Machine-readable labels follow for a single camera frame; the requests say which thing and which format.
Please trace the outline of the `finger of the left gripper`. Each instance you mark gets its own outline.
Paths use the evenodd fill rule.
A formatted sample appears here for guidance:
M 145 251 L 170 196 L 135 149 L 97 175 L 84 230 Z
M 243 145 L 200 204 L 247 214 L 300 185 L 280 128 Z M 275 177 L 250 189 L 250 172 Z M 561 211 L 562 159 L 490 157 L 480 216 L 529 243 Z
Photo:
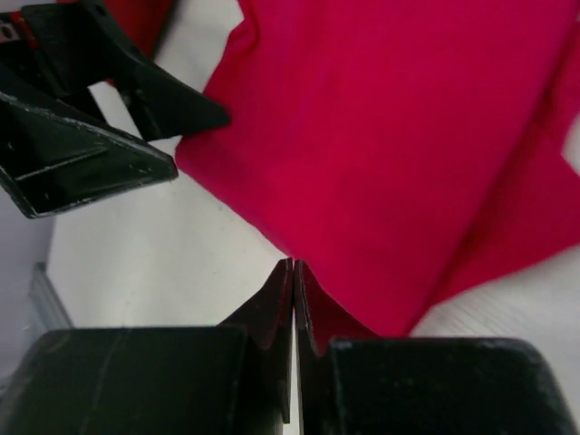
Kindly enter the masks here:
M 112 80 L 144 140 L 228 125 L 230 118 L 222 106 L 146 57 L 104 2 L 28 5 L 21 13 L 57 96 Z
M 44 218 L 172 181 L 173 158 L 129 133 L 35 94 L 1 95 L 1 186 Z

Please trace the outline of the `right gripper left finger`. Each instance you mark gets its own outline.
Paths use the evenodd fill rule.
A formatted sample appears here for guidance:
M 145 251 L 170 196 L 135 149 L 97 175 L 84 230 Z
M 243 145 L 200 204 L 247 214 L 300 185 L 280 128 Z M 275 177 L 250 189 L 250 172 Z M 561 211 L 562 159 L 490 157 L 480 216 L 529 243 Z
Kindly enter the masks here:
M 290 421 L 293 262 L 215 326 L 53 330 L 1 400 L 4 434 L 279 434 Z

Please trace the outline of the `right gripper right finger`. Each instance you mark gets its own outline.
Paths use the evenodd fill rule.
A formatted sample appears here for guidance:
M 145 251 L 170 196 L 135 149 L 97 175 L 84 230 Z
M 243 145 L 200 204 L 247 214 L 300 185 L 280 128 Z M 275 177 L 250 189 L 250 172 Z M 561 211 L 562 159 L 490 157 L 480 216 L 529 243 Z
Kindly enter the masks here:
M 381 338 L 294 268 L 303 434 L 576 434 L 546 360 L 520 340 Z

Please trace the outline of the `crimson pink t shirt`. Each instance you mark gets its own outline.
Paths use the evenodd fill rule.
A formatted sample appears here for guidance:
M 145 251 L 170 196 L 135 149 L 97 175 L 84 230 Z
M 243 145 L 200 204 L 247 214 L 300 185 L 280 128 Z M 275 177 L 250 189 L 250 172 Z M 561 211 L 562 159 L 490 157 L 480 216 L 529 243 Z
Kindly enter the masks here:
M 576 1 L 243 1 L 179 168 L 381 335 L 579 241 Z

